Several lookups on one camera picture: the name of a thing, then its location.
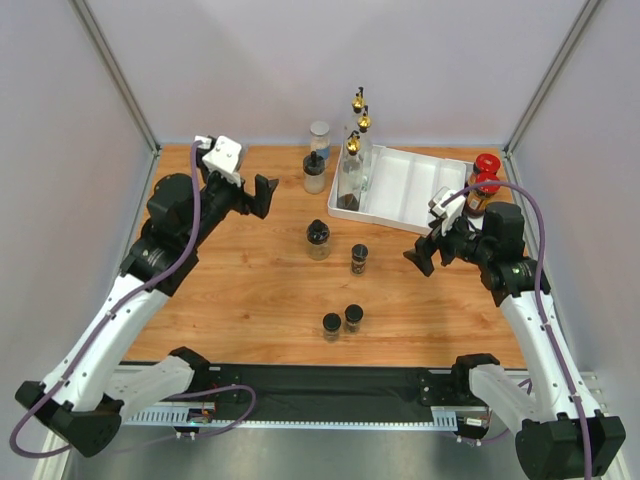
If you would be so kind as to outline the clear oil bottle gold spout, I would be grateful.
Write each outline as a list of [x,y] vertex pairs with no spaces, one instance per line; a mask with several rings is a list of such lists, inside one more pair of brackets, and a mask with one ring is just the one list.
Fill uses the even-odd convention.
[[372,164],[372,150],[373,143],[371,141],[370,129],[372,125],[371,117],[369,116],[369,107],[367,105],[364,106],[361,115],[357,120],[357,127],[359,132],[360,139],[360,150],[359,157],[363,163],[363,180],[362,180],[362,192],[366,192],[368,190],[368,184],[370,180],[371,174],[371,164]]

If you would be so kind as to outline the red lid sauce jar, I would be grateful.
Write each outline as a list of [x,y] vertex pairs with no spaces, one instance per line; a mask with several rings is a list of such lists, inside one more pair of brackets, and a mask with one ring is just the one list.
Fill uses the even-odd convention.
[[[477,174],[473,185],[478,183],[486,183],[491,181],[498,181],[499,177],[493,173],[480,173]],[[498,193],[500,189],[499,185],[487,185],[472,189],[467,194],[467,200],[465,204],[465,212],[471,218],[481,217],[489,202]]]
[[473,162],[471,174],[467,180],[467,184],[471,185],[476,182],[477,177],[480,174],[496,175],[501,168],[501,160],[496,155],[491,153],[481,153]]

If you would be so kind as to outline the oil bottle dark sauce back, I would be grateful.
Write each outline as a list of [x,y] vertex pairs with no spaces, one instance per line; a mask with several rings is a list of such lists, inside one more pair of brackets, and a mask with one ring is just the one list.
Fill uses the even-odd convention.
[[363,184],[363,160],[360,157],[360,135],[353,131],[343,145],[338,164],[337,207],[358,211]]

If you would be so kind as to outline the oil bottle dark sauce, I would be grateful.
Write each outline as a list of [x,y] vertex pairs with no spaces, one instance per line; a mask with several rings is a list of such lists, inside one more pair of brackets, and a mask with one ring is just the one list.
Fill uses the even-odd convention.
[[368,133],[371,125],[371,119],[368,114],[368,105],[364,98],[364,87],[360,86],[351,102],[352,113],[346,124],[346,138],[349,138],[353,132],[356,132],[359,138],[360,149],[365,144],[365,135]]
[[363,184],[363,160],[360,157],[360,135],[353,131],[343,145],[338,164],[337,207],[358,211]]

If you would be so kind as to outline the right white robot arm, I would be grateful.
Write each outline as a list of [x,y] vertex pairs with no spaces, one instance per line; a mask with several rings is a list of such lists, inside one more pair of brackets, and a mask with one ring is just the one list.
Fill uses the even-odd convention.
[[447,265],[461,259],[478,266],[513,330],[533,392],[527,394],[489,354],[457,358],[450,390],[464,405],[487,404],[515,437],[520,466],[530,479],[574,479],[604,475],[626,438],[622,421],[605,415],[570,357],[550,287],[537,279],[537,261],[525,253],[525,221],[519,206],[490,204],[481,229],[460,212],[458,202],[429,204],[431,231],[405,252],[424,275],[432,257]]

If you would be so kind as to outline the oil bottle dark sauce front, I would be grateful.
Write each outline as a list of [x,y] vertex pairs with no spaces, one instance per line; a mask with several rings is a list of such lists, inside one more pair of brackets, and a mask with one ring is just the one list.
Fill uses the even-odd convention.
[[364,87],[360,86],[351,102],[352,113],[346,124],[346,138],[349,138],[353,132],[356,132],[359,138],[360,149],[365,144],[365,135],[368,133],[371,125],[371,119],[368,114],[368,105],[364,98]]

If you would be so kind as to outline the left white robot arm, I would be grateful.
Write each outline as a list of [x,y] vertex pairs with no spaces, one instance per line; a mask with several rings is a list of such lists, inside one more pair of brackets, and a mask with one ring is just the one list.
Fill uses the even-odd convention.
[[173,174],[154,187],[148,220],[120,267],[111,292],[71,352],[44,380],[26,381],[16,400],[86,458],[103,451],[121,424],[162,400],[197,401],[218,392],[209,361],[187,347],[172,350],[129,382],[113,374],[142,328],[198,262],[197,248],[231,211],[265,218],[278,186],[255,178],[255,192],[221,173]]

